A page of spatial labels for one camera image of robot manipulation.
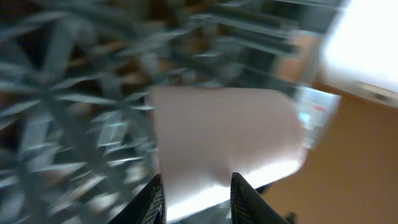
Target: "brown wall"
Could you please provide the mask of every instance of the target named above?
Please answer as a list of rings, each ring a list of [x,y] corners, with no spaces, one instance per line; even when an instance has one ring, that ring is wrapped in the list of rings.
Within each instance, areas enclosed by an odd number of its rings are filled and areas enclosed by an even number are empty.
[[[301,224],[398,223],[397,191],[398,113],[344,96],[302,169],[264,198]]]

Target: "tan background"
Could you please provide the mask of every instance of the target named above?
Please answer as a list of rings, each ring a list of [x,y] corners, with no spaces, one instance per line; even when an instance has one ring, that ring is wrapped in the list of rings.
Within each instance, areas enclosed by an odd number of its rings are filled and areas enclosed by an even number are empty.
[[[397,191],[397,111],[345,95],[302,169],[264,198],[299,223],[398,223]]]

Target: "wooden surface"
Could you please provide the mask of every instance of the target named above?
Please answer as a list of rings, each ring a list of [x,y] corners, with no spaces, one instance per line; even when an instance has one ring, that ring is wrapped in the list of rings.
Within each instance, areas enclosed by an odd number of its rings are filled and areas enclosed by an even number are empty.
[[[343,96],[319,147],[264,195],[306,224],[398,223],[398,114]]]

